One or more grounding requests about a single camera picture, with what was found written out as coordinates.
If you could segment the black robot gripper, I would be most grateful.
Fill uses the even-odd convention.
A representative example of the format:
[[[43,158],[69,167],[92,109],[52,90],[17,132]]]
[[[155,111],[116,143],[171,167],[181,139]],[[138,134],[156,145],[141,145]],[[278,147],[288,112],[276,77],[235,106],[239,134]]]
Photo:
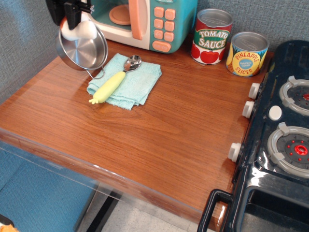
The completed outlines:
[[[53,22],[60,26],[66,16],[69,30],[73,30],[81,22],[81,11],[93,13],[94,5],[90,0],[46,0],[46,5]]]

